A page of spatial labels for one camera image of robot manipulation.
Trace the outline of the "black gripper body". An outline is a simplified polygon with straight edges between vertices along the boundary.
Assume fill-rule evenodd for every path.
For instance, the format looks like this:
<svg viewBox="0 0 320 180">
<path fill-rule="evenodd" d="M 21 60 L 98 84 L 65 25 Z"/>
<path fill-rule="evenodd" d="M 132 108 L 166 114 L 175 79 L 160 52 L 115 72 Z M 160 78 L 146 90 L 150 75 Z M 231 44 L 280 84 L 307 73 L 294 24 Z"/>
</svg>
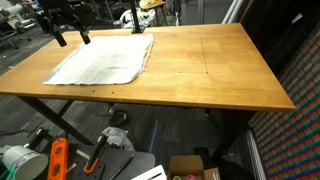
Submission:
<svg viewBox="0 0 320 180">
<path fill-rule="evenodd" d="M 86 6 L 78 0 L 37 0 L 37 5 L 43 10 L 37 15 L 42 30 L 54 34 L 58 27 L 68 25 L 83 32 L 88 28 Z"/>
</svg>

